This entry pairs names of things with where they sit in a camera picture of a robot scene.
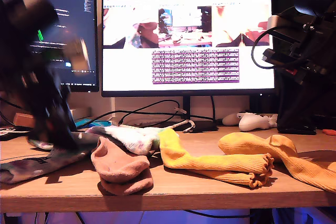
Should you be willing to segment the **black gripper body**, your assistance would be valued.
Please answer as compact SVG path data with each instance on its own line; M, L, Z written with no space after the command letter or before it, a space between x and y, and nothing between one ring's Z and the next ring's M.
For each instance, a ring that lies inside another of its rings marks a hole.
M288 52L266 49L263 61L284 68L295 82L310 79L335 84L335 24L279 26L271 31L275 38L290 44Z

